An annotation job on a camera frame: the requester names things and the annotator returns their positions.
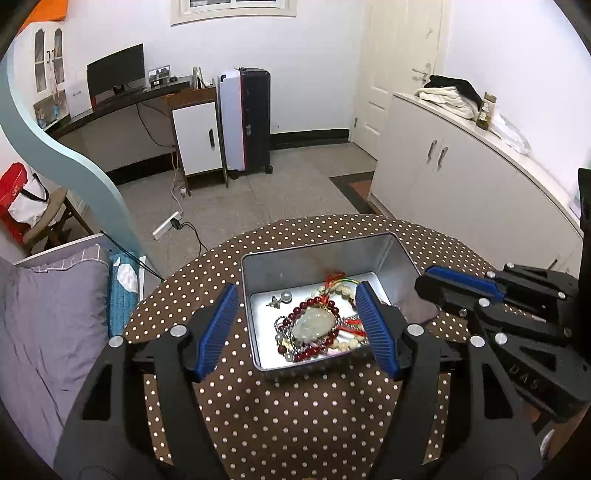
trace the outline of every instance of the polka dot tablecloth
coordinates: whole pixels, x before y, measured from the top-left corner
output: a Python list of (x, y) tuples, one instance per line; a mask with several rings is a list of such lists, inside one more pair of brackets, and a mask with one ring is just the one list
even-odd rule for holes
[[(125, 338), (145, 342), (188, 321), (213, 303), (226, 282), (240, 284), (240, 260), (249, 252), (393, 232), (415, 265), (438, 264), (483, 276), (491, 266), (462, 243), (402, 220), (378, 215), (330, 215), (282, 220), (213, 248), (173, 274), (143, 301)], [(401, 382), (362, 361), (330, 373), (271, 382), (252, 364), (244, 302), (214, 373), (195, 385), (207, 428), (232, 479), (366, 478), (396, 407)], [(442, 313), (429, 324), (435, 335), (464, 342), (465, 321)], [(174, 463), (160, 419), (158, 380), (145, 376), (154, 452)], [(439, 456), (447, 419), (449, 375), (439, 378), (439, 399), (425, 461)]]

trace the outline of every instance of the power strip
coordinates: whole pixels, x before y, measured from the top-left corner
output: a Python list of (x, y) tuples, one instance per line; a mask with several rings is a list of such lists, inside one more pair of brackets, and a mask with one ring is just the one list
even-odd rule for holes
[(164, 223), (162, 223), (156, 230), (154, 230), (152, 232), (152, 236), (154, 237), (154, 240), (160, 240), (162, 238), (162, 236), (173, 227), (173, 224), (170, 222), (170, 220), (172, 220), (173, 218), (176, 218), (177, 220), (180, 221), (180, 219), (182, 217), (183, 217), (183, 215), (179, 211), (174, 212), (170, 217), (168, 217), (164, 221)]

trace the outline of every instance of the door handle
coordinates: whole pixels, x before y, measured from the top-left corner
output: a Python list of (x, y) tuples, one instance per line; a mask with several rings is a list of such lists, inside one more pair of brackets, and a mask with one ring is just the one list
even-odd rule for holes
[(437, 140), (433, 140), (431, 142), (431, 147), (429, 148), (429, 153), (427, 154), (427, 163), (431, 161), (431, 154), (433, 153), (433, 149), (437, 145)]
[(443, 147), (441, 149), (441, 153), (439, 154), (439, 160), (437, 160), (437, 169), (438, 170), (441, 168), (441, 164), (443, 162), (443, 157), (445, 157), (446, 153), (447, 153), (447, 147)]
[(419, 70), (419, 69), (411, 69), (414, 73), (420, 73), (421, 75), (423, 75), (423, 78), (421, 79), (421, 81), (423, 83), (427, 83), (427, 77), (429, 77), (429, 75), (431, 75), (431, 64), (427, 63), (425, 64), (425, 71), (423, 70)]

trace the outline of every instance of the black baseboard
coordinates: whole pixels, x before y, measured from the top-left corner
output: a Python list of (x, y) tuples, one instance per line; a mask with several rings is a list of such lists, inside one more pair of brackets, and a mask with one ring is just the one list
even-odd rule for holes
[[(349, 130), (346, 128), (332, 130), (308, 130), (305, 132), (286, 132), (271, 135), (271, 150), (285, 148), (312, 147), (315, 145), (333, 145), (347, 143)], [(151, 175), (173, 169), (170, 153), (158, 157), (147, 158), (125, 167), (107, 172), (107, 176), (115, 185), (123, 185), (130, 181), (143, 179)]]
[(159, 155), (158, 157), (147, 158), (125, 167), (116, 168), (107, 172), (107, 176), (115, 185), (143, 179), (157, 173), (163, 173), (173, 169), (173, 163), (170, 153)]
[(315, 145), (332, 145), (347, 143), (349, 130), (337, 128), (332, 130), (307, 130), (304, 132), (286, 132), (271, 135), (271, 150), (284, 148), (312, 147)]

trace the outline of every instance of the suitcase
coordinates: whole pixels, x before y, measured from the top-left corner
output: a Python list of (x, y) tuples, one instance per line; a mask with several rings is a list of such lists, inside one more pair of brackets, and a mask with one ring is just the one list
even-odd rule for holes
[(218, 85), (230, 177), (261, 168), (271, 174), (271, 75), (240, 68), (220, 75)]

